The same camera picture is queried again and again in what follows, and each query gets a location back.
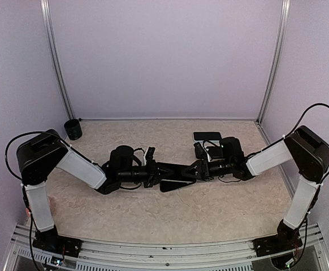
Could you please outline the black phone case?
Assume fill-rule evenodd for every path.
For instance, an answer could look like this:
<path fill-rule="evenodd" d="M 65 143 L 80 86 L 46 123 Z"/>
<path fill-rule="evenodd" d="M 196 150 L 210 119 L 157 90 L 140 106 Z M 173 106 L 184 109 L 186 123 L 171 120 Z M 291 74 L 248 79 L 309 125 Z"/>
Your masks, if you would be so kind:
<path fill-rule="evenodd" d="M 159 184 L 159 188 L 162 193 L 166 193 L 195 183 L 196 181 L 162 180 Z"/>

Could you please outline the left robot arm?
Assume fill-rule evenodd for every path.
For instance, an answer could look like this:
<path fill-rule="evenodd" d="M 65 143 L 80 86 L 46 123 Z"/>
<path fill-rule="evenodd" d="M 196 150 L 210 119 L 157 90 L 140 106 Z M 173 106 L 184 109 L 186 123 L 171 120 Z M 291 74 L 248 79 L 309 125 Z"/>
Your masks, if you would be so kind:
<path fill-rule="evenodd" d="M 122 145 L 114 149 L 103 165 L 89 160 L 61 139 L 53 130 L 35 132 L 34 137 L 16 150 L 21 181 L 31 216 L 40 241 L 49 250 L 57 251 L 63 245 L 55 233 L 55 223 L 47 196 L 46 181 L 54 169 L 60 169 L 101 194 L 109 194 L 123 182 L 141 183 L 145 187 L 157 185 L 173 171 L 151 159 L 153 148 L 147 149 L 144 160 L 135 155 L 135 149 Z"/>

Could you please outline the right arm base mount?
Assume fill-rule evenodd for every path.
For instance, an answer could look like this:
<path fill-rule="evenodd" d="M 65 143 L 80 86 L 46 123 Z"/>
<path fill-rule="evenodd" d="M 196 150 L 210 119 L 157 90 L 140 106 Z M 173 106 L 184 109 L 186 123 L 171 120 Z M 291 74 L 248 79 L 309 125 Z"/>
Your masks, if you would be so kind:
<path fill-rule="evenodd" d="M 283 220 L 278 225 L 275 235 L 256 238 L 253 246 L 257 257 L 293 250 L 302 246 L 299 227 L 292 229 Z"/>

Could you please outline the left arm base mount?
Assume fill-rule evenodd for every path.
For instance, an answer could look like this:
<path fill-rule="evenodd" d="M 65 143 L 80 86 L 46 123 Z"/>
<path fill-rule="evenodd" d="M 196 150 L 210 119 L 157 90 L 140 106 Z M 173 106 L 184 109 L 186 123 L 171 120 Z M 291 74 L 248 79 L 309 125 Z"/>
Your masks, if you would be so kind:
<path fill-rule="evenodd" d="M 57 227 L 47 231 L 35 231 L 33 247 L 62 256 L 79 257 L 82 240 L 59 235 Z"/>

